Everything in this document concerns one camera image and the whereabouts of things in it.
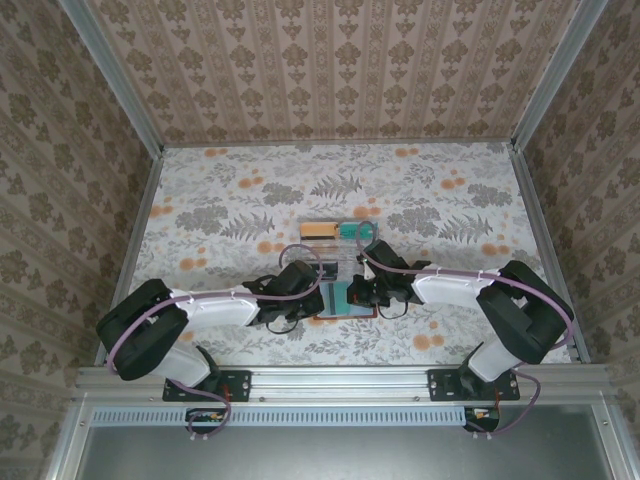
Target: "metal extrusion bar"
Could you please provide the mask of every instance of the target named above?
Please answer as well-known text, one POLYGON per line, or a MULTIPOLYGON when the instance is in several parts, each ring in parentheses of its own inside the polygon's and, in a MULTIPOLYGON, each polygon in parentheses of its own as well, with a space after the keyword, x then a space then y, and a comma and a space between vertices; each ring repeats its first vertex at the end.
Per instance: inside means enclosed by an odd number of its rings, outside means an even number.
MULTIPOLYGON (((136 215, 136 221, 133 224, 133 230, 131 231, 131 238, 129 239, 129 246, 127 247, 127 253, 122 263, 122 270, 120 270, 120 276, 118 277, 118 283, 116 284, 116 290, 113 293, 113 299, 111 301, 111 308, 116 307, 122 300, 127 298, 129 294, 129 288, 131 287, 131 280, 133 279, 133 273, 136 268, 136 261, 138 254, 140 253, 140 245, 144 238, 144 232, 147 227, 147 221, 149 220, 149 214, 151 213, 151 207, 153 206, 153 197, 158 189, 158 183, 160 183, 160 174, 162 173, 162 167, 164 160, 159 158, 153 162, 151 170, 149 171, 149 177, 147 178, 147 184, 144 189, 144 194, 140 201, 140 207, 138 208, 138 214, 136 215)), ((107 350, 104 345, 100 343, 98 347, 98 353, 94 365, 104 365, 107 359, 107 350)))
POLYGON ((593 416, 602 439, 609 467, 614 478, 640 478, 638 456, 628 433, 626 422, 622 418, 620 407, 607 402, 603 397, 600 403, 593 405, 593 416))
MULTIPOLYGON (((237 367, 224 370, 251 370, 252 385, 248 405, 260 406, 476 406, 487 402, 432 402, 427 388, 427 370, 450 366, 411 367, 237 367)), ((611 395, 603 365, 537 365, 523 367, 542 383, 540 404, 589 404, 611 395)), ((160 402, 164 381, 145 377, 123 382, 104 368, 81 369, 74 402, 93 406, 145 406, 160 402)), ((531 382, 521 382, 525 405, 535 390, 531 382)), ((211 406, 215 402, 177 403, 211 406)))
POLYGON ((76 479, 92 415, 93 407, 89 405, 80 404, 69 409, 47 472, 47 480, 76 479))
POLYGON ((580 2, 576 8, 513 133, 513 138, 522 148, 529 143, 606 6, 607 0, 589 0, 580 2))
POLYGON ((147 112, 144 99, 138 97, 125 69, 111 51, 109 42, 93 17, 89 5, 84 0, 61 0, 60 4, 126 112, 138 137, 151 157, 158 160, 161 155, 161 134, 147 112))
MULTIPOLYGON (((187 426, 188 407, 95 407, 91 427, 187 426)), ((463 407, 263 407, 235 406, 230 427, 462 426, 463 407)), ((194 421, 194 427, 215 423, 194 421)))
MULTIPOLYGON (((542 268, 544 269, 546 280, 549 283, 549 286, 556 291, 575 312, 576 309, 573 306, 571 296, 569 295, 569 289, 564 281, 564 276, 560 269, 560 262, 558 261, 558 257, 556 256, 556 252, 553 248, 551 234, 547 228, 547 223, 542 212, 542 207, 540 206, 538 195, 536 194, 536 189, 533 185, 533 179, 531 178, 529 168, 527 167, 524 153, 520 147, 516 147, 510 149, 509 156, 511 157, 513 171, 516 175, 516 179, 518 180, 518 186, 520 187, 520 193, 522 194, 522 201, 524 202, 527 215, 529 216, 531 231, 533 232, 536 245, 538 246, 538 251, 540 252, 540 261, 542 262, 542 268)), ((584 336, 578 320, 574 321, 573 341, 575 343, 578 359, 582 363, 590 362, 591 358, 587 351, 587 344, 584 341, 584 336)))

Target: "floral tablecloth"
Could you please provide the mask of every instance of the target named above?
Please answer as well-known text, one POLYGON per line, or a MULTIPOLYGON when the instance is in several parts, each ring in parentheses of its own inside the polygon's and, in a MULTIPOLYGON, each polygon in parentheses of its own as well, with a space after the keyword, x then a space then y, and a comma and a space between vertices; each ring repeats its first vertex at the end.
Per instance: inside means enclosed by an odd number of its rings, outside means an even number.
MULTIPOLYGON (((155 277, 205 290, 277 273, 300 222, 364 218, 409 263, 489 269, 514 258, 542 273, 506 144, 180 148, 164 153, 132 290, 155 277)), ((305 320, 283 336, 217 327, 182 340, 220 365, 411 365, 459 363, 490 335, 479 312, 413 305, 397 320, 305 320)), ((570 360, 563 348, 546 361, 570 360)))

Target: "floral wallpaper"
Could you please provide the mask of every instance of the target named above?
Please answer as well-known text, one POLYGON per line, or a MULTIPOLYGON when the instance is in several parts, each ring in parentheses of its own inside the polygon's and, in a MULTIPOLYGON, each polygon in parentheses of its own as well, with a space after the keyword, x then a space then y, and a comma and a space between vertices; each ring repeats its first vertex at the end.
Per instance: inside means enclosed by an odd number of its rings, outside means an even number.
POLYGON ((89 0, 165 144, 507 138, 578 0, 89 0))
POLYGON ((640 4, 611 0, 526 157, 594 361, 640 446, 640 4))
MULTIPOLYGON (((542 274, 506 144, 180 148, 164 153, 132 290, 155 277, 207 290, 277 274, 300 222, 365 218, 409 263, 489 269, 515 258, 542 274)), ((490 330, 478 311, 414 305, 397 320, 307 319, 283 336, 226 326, 182 340, 221 365, 455 364, 490 330)))
POLYGON ((0 1, 0 478, 37 478, 150 159, 56 2, 0 1))

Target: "patterned wall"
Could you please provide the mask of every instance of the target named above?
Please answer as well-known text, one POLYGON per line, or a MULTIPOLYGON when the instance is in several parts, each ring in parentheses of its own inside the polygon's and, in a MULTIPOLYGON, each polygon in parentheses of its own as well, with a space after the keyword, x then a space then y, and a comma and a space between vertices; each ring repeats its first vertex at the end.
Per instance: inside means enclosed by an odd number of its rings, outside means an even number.
POLYGON ((35 478, 55 446, 149 167, 57 3, 0 2, 1 478, 35 478))
POLYGON ((612 0, 526 148, 595 361, 640 439, 640 3, 612 0))
POLYGON ((510 137, 578 0, 90 0, 165 143, 510 137))

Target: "purple cable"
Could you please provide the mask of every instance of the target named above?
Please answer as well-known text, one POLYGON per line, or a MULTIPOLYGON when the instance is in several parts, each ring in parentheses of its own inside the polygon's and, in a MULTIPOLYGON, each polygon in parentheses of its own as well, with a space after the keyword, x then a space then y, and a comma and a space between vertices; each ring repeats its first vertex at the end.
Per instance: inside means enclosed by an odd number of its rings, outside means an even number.
MULTIPOLYGON (((509 278, 504 278, 501 277, 500 275, 494 275, 492 273, 484 273, 482 271, 477 271, 477 272, 468 272, 466 270, 455 270, 455 269, 446 269, 446 268, 425 268, 423 270, 407 270, 407 269, 401 269, 401 268, 392 268, 392 267, 387 267, 386 265, 379 263, 377 261, 375 261, 373 258, 371 258, 369 255, 367 255, 367 253, 364 251, 364 247, 362 246, 362 242, 360 241, 360 230, 362 229, 362 227, 364 225, 369 225, 371 227, 371 231, 373 233, 372 235, 372 240, 374 241, 376 239, 376 227, 373 223, 365 220, 363 222, 360 222, 356 228, 356 245, 358 247, 358 250, 360 251, 360 254, 367 259, 368 262, 370 262, 371 264, 375 265, 378 268, 381 268, 382 270, 386 270, 388 272, 392 272, 392 273, 402 273, 402 274, 408 274, 408 275, 416 275, 419 273, 435 273, 436 275, 438 274, 442 274, 442 275, 455 275, 458 277, 465 277, 465 278, 484 278, 487 280, 494 280, 496 282, 501 282, 504 283, 506 285, 509 285, 511 287, 514 288, 518 288, 520 290, 523 290, 527 293, 530 293, 536 297, 538 297, 540 300, 542 300, 543 302, 545 302, 547 305, 549 305, 551 308, 553 308, 558 315, 560 315, 560 317, 562 318, 562 320, 564 321, 565 325, 567 326, 567 332, 565 334, 565 337, 560 340, 558 343, 556 343, 551 350, 555 350, 556 348, 560 348, 564 345, 566 345, 571 338, 573 338, 573 324, 571 323, 571 319, 569 318, 569 315, 567 315, 567 313, 562 309, 562 307, 560 305, 557 304, 557 302, 555 302, 552 298, 550 298, 548 295, 545 295, 544 293, 542 293, 539 290, 536 290, 535 288, 531 288, 529 285, 525 285, 524 283, 521 282, 517 282, 515 280, 511 280, 509 278)), ((507 425, 506 427, 503 428, 499 428, 498 430, 496 430, 495 432, 492 432, 491 435, 500 435, 501 433, 506 433, 509 430, 511 430, 513 427, 515 427, 518 423, 520 423, 520 421, 527 416, 527 414, 531 411, 531 409, 533 408, 533 406, 535 405, 536 401, 538 400, 538 397, 540 396, 540 391, 542 390, 542 385, 540 384, 540 381, 535 378, 532 377, 531 375, 527 375, 525 373, 521 373, 518 372, 516 370, 516 368, 518 368, 519 366, 521 366, 523 363, 520 363, 518 365, 516 365, 513 369, 511 369, 511 371, 522 377, 522 378, 526 378, 527 380, 531 380, 532 382, 534 382, 536 384, 536 391, 533 394, 533 396, 531 397, 531 401, 529 402, 529 404, 527 405, 527 407, 524 409, 524 411, 520 414, 520 416, 514 420, 513 422, 511 422, 509 425, 507 425)), ((482 428, 478 427, 477 425, 475 425, 472 422, 468 422, 470 425, 478 428, 480 431, 482 431, 482 428)))
POLYGON ((314 282, 314 284, 311 285, 304 292, 297 293, 295 295, 283 295, 283 296, 259 295, 259 294, 242 293, 242 292, 234 292, 233 294, 231 292, 203 292, 203 293, 196 293, 193 295, 182 295, 180 297, 169 298, 151 307, 149 310, 147 310, 142 315, 140 315, 140 317, 138 317, 131 325, 129 325, 129 328, 127 328, 124 331, 124 333, 120 336, 120 338, 118 338, 116 343, 111 348, 111 351, 109 352, 109 356, 107 357, 107 369, 109 370, 110 373, 112 373, 113 375, 116 375, 117 371, 115 369, 113 362, 114 362, 114 359, 116 358, 116 355, 118 354, 118 351, 120 350, 124 342, 127 340, 127 338, 129 338, 129 336, 131 336, 131 334, 149 317, 152 317, 154 314, 156 314, 163 308, 166 308, 175 303, 187 302, 190 300, 204 300, 206 298, 234 298, 234 297, 253 298, 255 300, 290 301, 290 300, 298 300, 300 298, 303 298, 309 295, 320 285, 320 281, 322 280, 322 275, 324 274, 324 269, 322 267, 322 260, 320 259, 320 255, 318 255, 318 253, 315 250, 313 250, 311 247, 307 245, 303 245, 301 243, 294 243, 294 244, 288 245, 282 250, 282 252, 280 252, 280 257, 278 258, 278 264, 280 265, 280 267, 282 267, 282 258, 284 256, 284 253, 295 247, 308 250, 316 257, 316 261, 318 262, 318 278, 316 278, 316 281, 314 282))
MULTIPOLYGON (((223 398, 220 395, 216 395, 215 393, 205 392, 204 390, 197 390, 195 388, 187 387, 186 385, 184 385, 181 382, 178 382, 177 380, 170 380, 170 381, 176 387, 180 388, 181 390, 184 390, 187 393, 193 393, 194 395, 201 395, 203 397, 211 398, 213 400, 217 400, 218 402, 224 403, 224 406, 225 406, 224 418, 220 422, 220 425, 218 425, 213 431, 206 434, 207 436, 211 437, 213 435, 217 435, 227 426, 227 423, 229 423, 229 420, 231 419, 231 403, 229 403, 229 401, 226 398, 223 398)), ((189 431, 189 433, 193 435, 199 435, 193 431, 193 421, 196 418, 202 417, 206 414, 207 412, 196 412, 193 415, 191 415, 191 417, 189 418, 189 423, 187 425, 187 430, 189 431)))
POLYGON ((493 435, 501 435, 503 433, 507 433, 509 430, 511 430, 513 427, 515 427, 517 424, 519 424, 522 421, 522 419, 524 419, 524 417, 526 417, 529 414, 529 412, 531 411, 533 406, 538 401, 538 397, 540 396, 540 392, 542 391, 542 385, 540 384, 540 380, 538 380, 536 377, 533 377, 531 375, 527 375, 526 373, 522 373, 522 372, 519 372, 518 370, 516 370, 516 368, 522 366, 523 363, 521 363, 520 365, 516 365, 515 367, 513 367, 511 369, 511 371, 514 374, 516 374, 517 376, 522 377, 522 378, 526 378, 527 380, 530 380, 533 383, 535 383, 536 384, 536 391, 533 393, 533 396, 531 397, 531 400, 529 401, 529 403, 527 404, 525 409, 522 411, 522 413, 520 415, 518 415, 518 418, 516 418, 513 422, 511 422, 506 427, 499 428, 497 430, 494 430, 493 432, 487 432, 480 425, 478 425, 476 423, 473 423, 473 422, 467 421, 467 424, 469 424, 472 427, 476 428, 479 432, 486 433, 487 436, 489 436, 489 435, 491 435, 491 436, 493 436, 493 435))
POLYGON ((560 318, 562 318, 562 320, 564 321, 565 325, 567 326, 567 332, 565 334, 565 337, 562 340, 560 340, 558 343, 556 343, 551 348, 551 350, 555 350, 556 348, 560 348, 560 347, 566 345, 571 340, 571 338, 573 337, 573 323, 571 323, 571 319, 569 318, 569 315, 567 315, 567 312, 565 312, 562 309, 562 307, 560 305, 558 305, 552 298, 550 298, 549 296, 545 295, 541 291, 530 287, 529 285, 525 285, 524 283, 518 282, 516 280, 511 280, 509 278, 504 278, 504 277, 501 277, 500 275, 495 275, 493 273, 485 273, 485 272, 483 272, 481 270, 475 271, 475 272, 473 272, 473 271, 469 272, 469 271, 466 271, 466 270, 455 270, 455 269, 449 269, 449 268, 437 268, 437 269, 436 268, 425 268, 423 270, 408 270, 408 269, 402 269, 402 268, 387 267, 386 265, 375 261, 369 255, 367 255, 367 253, 364 251, 364 247, 362 246, 362 242, 360 241, 361 240, 360 239, 360 229, 364 225, 371 226, 371 230, 374 233, 373 240, 375 240, 375 238, 376 238, 375 226, 373 225, 373 223, 365 220, 364 222, 360 222, 358 224, 358 227, 356 228, 356 245, 358 246, 358 250, 360 250, 360 254, 364 258, 366 258, 369 263, 375 265, 376 267, 381 268, 382 270, 386 270, 387 272, 392 272, 392 273, 402 273, 402 274, 409 274, 409 275, 424 274, 424 273, 435 273, 436 275, 438 275, 438 274, 440 274, 440 275, 454 275, 454 276, 465 277, 465 278, 476 278, 476 279, 484 278, 486 280, 494 280, 496 282, 504 283, 506 285, 509 285, 511 287, 515 287, 515 288, 517 288, 519 290, 523 290, 523 291, 525 291, 527 293, 530 293, 531 295, 534 295, 534 296, 538 297, 540 300, 542 300, 547 305, 549 305, 551 308, 553 308, 558 313, 558 315, 560 315, 560 318))
MULTIPOLYGON (((290 249, 292 249, 292 248, 295 248, 295 247, 303 248, 305 250, 308 250, 309 252, 311 252, 313 254, 313 256, 316 257, 316 261, 318 262, 318 277, 316 278, 316 281, 313 283, 313 285, 311 285, 311 287, 309 287, 304 292, 298 293, 298 294, 295 294, 295 295, 282 295, 282 296, 276 296, 276 295, 254 295, 252 293, 242 293, 242 292, 234 292, 233 294, 231 292, 208 292, 208 293, 204 292, 204 293, 200 293, 200 294, 182 295, 180 297, 169 298, 169 299, 167 299, 167 300, 165 300, 163 302, 158 303, 157 305, 154 305, 149 310, 144 312, 142 315, 140 315, 140 317, 138 317, 129 326, 129 328, 127 328, 124 331, 124 333, 120 336, 120 338, 118 338, 116 343, 111 348, 111 351, 109 352, 109 356, 107 357, 107 369, 109 370, 109 372, 111 374, 117 375, 118 372, 116 371, 116 368, 115 368, 115 365, 114 365, 114 360, 116 358, 116 355, 118 354, 118 351, 120 350, 120 348, 122 347, 124 342, 126 342, 127 338, 129 338, 129 336, 131 336, 131 334, 136 330, 136 328, 138 328, 145 320, 147 320, 149 317, 152 317, 154 314, 156 314, 157 312, 159 312, 163 308, 166 308, 166 307, 168 307, 170 305, 174 305, 174 304, 180 303, 180 302, 187 302, 187 301, 191 301, 191 300, 202 300, 202 299, 205 299, 205 298, 234 298, 234 297, 237 297, 237 298, 253 298, 255 300, 291 301, 291 300, 298 300, 300 298, 303 298, 303 297, 309 295, 316 288, 318 288, 318 286, 320 285, 320 281, 322 280, 322 275, 324 274, 324 269, 322 267, 322 260, 320 259, 320 255, 318 255, 318 253, 314 249, 312 249, 311 247, 309 247, 307 245, 303 245, 301 243, 294 243, 294 244, 288 245, 287 247, 285 247, 282 250, 282 252, 280 252, 280 256, 278 257, 278 265, 280 266, 280 268, 282 268, 282 259, 284 257, 285 252, 290 250, 290 249)), ((229 422, 229 419, 231 418, 231 403, 229 403, 226 399, 222 398, 221 396, 216 395, 215 393, 210 393, 210 392, 206 392, 204 390, 197 390, 195 388, 187 387, 186 385, 184 385, 183 383, 181 383, 181 382, 179 382, 177 380, 172 380, 172 379, 169 379, 169 380, 171 382, 173 382, 173 384, 175 386, 177 386, 178 388, 184 390, 185 392, 192 393, 194 395, 201 395, 203 397, 211 398, 213 400, 217 400, 219 402, 224 403, 224 405, 225 405, 225 416, 222 419, 222 422, 220 422, 220 425, 218 425, 218 427, 215 430, 213 430, 210 434, 207 434, 207 435, 215 435, 215 434, 219 433, 222 429, 224 429, 224 427, 229 422)), ((198 417, 198 415, 193 415, 189 419, 189 424, 187 426, 187 429, 189 430, 189 432, 191 434, 195 434, 195 432, 193 431, 193 421, 197 417, 198 417)))

